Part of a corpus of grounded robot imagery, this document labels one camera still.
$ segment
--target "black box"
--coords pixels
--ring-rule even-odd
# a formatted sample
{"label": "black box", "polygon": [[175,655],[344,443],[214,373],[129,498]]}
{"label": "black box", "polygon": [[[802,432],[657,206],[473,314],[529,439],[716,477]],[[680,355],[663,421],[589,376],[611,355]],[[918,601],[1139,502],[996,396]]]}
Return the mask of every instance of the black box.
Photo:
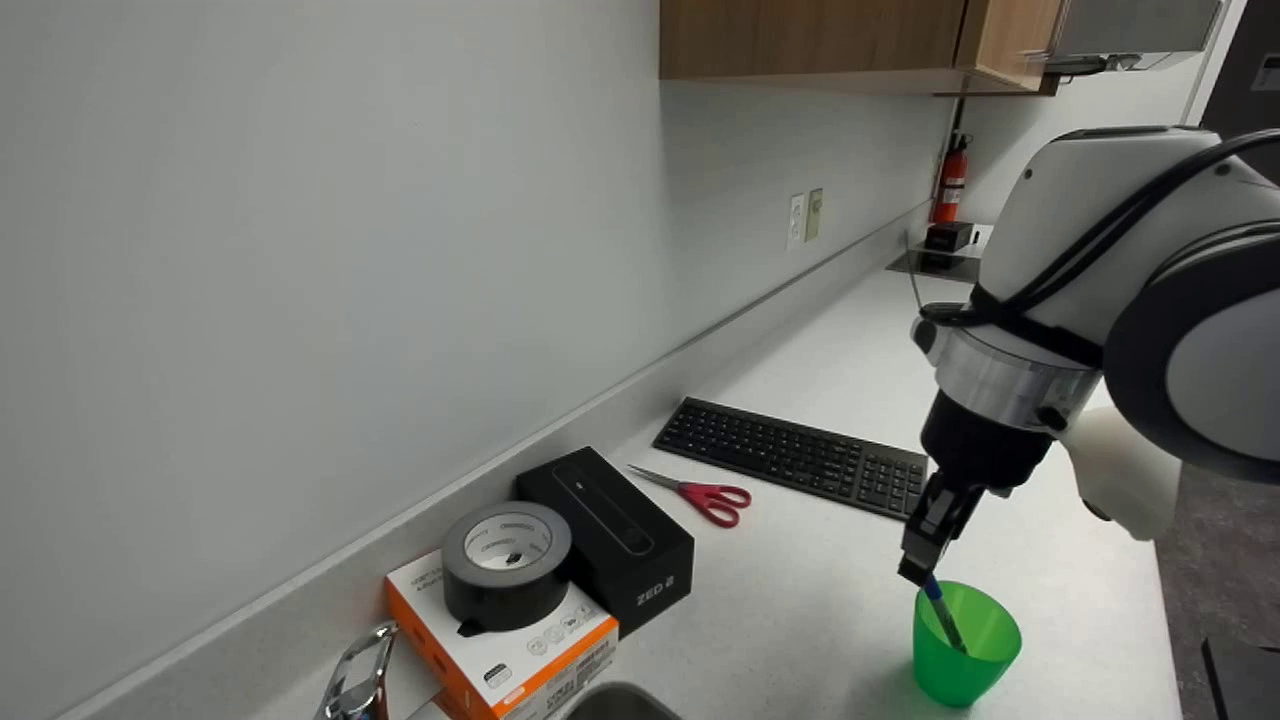
{"label": "black box", "polygon": [[601,452],[581,449],[516,477],[516,498],[567,521],[567,575],[620,619],[624,638],[687,598],[690,535]]}

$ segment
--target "green cup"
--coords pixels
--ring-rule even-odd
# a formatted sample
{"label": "green cup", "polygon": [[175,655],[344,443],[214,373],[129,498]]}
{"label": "green cup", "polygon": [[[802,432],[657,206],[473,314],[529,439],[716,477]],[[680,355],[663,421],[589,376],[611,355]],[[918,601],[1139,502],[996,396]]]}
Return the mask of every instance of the green cup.
{"label": "green cup", "polygon": [[1023,634],[988,594],[952,580],[941,589],[967,651],[949,644],[929,598],[916,594],[913,670],[925,698],[949,708],[967,708],[1006,674],[1023,648]]}

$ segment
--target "white wall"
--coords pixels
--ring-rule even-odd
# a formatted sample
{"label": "white wall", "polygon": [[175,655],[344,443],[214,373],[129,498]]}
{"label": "white wall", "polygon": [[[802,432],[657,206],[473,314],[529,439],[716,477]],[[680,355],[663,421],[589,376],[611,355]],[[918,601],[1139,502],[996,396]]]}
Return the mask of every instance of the white wall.
{"label": "white wall", "polygon": [[0,716],[918,206],[949,116],[660,88],[653,0],[6,0],[0,98]]}
{"label": "white wall", "polygon": [[1067,79],[1055,98],[1004,99],[981,98],[963,107],[970,140],[967,220],[1001,220],[1001,209],[1023,163],[1055,136],[1107,126],[1201,126],[1223,53],[1234,37],[1243,0],[1221,0],[1223,13],[1205,53],[1165,57],[1143,74],[1102,74]]}

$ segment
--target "electrical outlet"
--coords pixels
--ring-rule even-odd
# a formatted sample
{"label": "electrical outlet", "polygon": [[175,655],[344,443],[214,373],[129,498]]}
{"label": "electrical outlet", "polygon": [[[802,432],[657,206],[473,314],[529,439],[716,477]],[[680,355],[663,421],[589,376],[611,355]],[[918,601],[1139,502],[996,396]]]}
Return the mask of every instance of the electrical outlet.
{"label": "electrical outlet", "polygon": [[808,235],[808,193],[797,193],[787,209],[787,254],[802,248],[802,235]]}
{"label": "electrical outlet", "polygon": [[825,235],[825,187],[802,193],[802,244]]}

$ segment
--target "cable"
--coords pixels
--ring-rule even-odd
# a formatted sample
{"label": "cable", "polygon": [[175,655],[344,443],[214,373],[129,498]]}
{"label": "cable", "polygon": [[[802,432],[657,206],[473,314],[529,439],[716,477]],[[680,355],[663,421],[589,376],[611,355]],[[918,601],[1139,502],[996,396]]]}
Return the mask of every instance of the cable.
{"label": "cable", "polygon": [[1246,131],[1246,136],[1233,136],[1217,147],[1205,147],[1195,158],[1183,158],[1180,163],[1165,167],[1158,175],[1151,175],[1143,187],[1137,187],[1130,197],[1123,197],[1107,216],[1099,216],[1067,254],[1059,254],[1032,285],[1023,285],[1018,291],[1010,291],[1006,300],[991,303],[991,310],[975,310],[975,314],[949,314],[941,316],[945,323],[957,329],[975,329],[975,323],[991,323],[1001,316],[1023,316],[1028,310],[1042,303],[1048,295],[1055,295],[1059,288],[1067,288],[1078,273],[1087,273],[1102,254],[1113,254],[1119,244],[1119,235],[1139,226],[1157,206],[1165,206],[1180,184],[1186,184],[1191,175],[1201,175],[1205,167],[1258,147],[1258,145],[1280,145],[1280,128],[1265,128],[1265,131]]}

